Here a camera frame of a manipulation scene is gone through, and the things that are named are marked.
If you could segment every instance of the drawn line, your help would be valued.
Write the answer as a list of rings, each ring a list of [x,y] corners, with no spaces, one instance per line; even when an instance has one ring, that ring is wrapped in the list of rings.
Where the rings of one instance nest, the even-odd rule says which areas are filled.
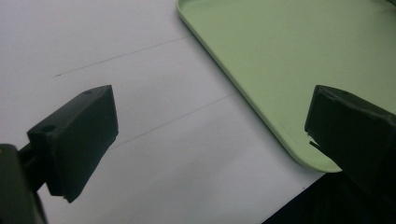
[[[136,50],[136,51],[132,51],[132,52],[129,52],[129,53],[126,53],[126,54],[122,54],[122,55],[119,55],[119,56],[116,56],[116,57],[113,57],[113,58],[109,58],[109,59],[106,59],[106,60],[103,60],[103,61],[100,61],[100,62],[97,62],[97,63],[91,63],[91,64],[88,64],[88,65],[84,65],[84,66],[82,66],[80,68],[75,68],[75,69],[72,69],[70,71],[63,72],[61,74],[55,75],[55,77],[60,77],[60,76],[63,76],[65,74],[68,74],[68,73],[76,72],[77,70],[80,70],[80,69],[84,69],[84,68],[87,68],[87,67],[91,67],[91,66],[97,65],[99,63],[105,63],[105,62],[108,62],[108,61],[111,61],[111,60],[115,60],[115,59],[118,59],[118,58],[121,58],[121,57],[124,57],[124,56],[135,54],[137,52],[141,52],[141,51],[148,50],[148,49],[153,49],[153,48],[156,48],[156,47],[159,47],[159,46],[162,46],[162,45],[166,45],[166,44],[169,44],[169,43],[172,43],[172,42],[176,42],[178,40],[185,39],[185,38],[188,38],[188,37],[191,37],[191,35],[184,36],[184,37],[181,37],[181,38],[178,38],[178,39],[169,40],[169,41],[166,41],[164,43],[161,43],[161,44],[158,44],[158,45],[154,45],[154,46],[151,46],[151,47],[148,47],[148,48],[145,48],[145,49],[139,49],[139,50]]]
[[[215,104],[215,103],[218,103],[218,102],[220,102],[220,101],[222,101],[222,100],[224,100],[224,99],[226,99],[226,98],[228,98],[228,97],[230,97],[230,96],[232,96],[232,95],[235,95],[235,94],[237,94],[237,93],[238,93],[238,92],[236,91],[236,92],[233,92],[233,93],[231,93],[231,94],[229,94],[229,95],[226,95],[226,96],[224,96],[224,97],[222,97],[222,98],[219,98],[218,100],[216,100],[216,101],[214,101],[214,102],[212,102],[212,103],[210,103],[210,104],[208,104],[208,105],[204,105],[203,107],[200,107],[200,108],[198,108],[198,109],[196,109],[196,110],[193,110],[193,111],[191,111],[191,112],[189,112],[189,113],[187,113],[187,114],[185,114],[185,115],[183,115],[183,116],[181,116],[181,117],[179,117],[179,118],[172,119],[172,120],[170,120],[170,121],[168,121],[168,122],[166,122],[166,123],[164,123],[164,124],[162,124],[162,125],[160,125],[160,126],[158,126],[158,127],[156,127],[156,128],[153,128],[153,129],[151,129],[151,130],[149,130],[149,131],[147,131],[147,132],[145,132],[145,133],[141,133],[141,134],[139,134],[138,136],[136,136],[136,137],[134,137],[134,138],[132,138],[132,139],[126,141],[126,142],[123,142],[123,143],[120,143],[120,144],[118,144],[118,145],[116,145],[116,146],[114,146],[114,147],[111,147],[110,149],[123,146],[123,145],[125,145],[125,144],[127,144],[127,143],[129,143],[129,142],[131,142],[131,141],[133,141],[133,140],[135,140],[136,138],[139,138],[139,137],[141,137],[141,136],[143,136],[143,135],[145,135],[145,134],[147,134],[147,133],[152,133],[152,132],[154,132],[155,130],[160,129],[161,127],[164,127],[164,126],[166,126],[166,125],[168,125],[168,124],[170,124],[170,123],[173,123],[173,122],[175,122],[175,121],[177,121],[177,120],[179,120],[179,119],[184,119],[184,118],[186,118],[187,116],[189,116],[189,115],[191,115],[191,114],[193,114],[193,113],[195,113],[195,112],[198,112],[198,111],[200,111],[200,110],[203,110],[203,109],[205,109],[205,108],[207,108],[207,107],[209,107],[209,106],[211,106],[211,105],[213,105],[213,104]]]

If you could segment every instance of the light green tray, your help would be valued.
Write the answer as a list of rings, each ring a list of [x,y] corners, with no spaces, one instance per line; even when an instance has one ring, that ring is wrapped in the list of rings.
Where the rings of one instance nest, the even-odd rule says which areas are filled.
[[[317,84],[396,113],[396,7],[385,1],[178,0],[177,9],[289,154],[306,167],[340,171],[309,145],[304,131]]]

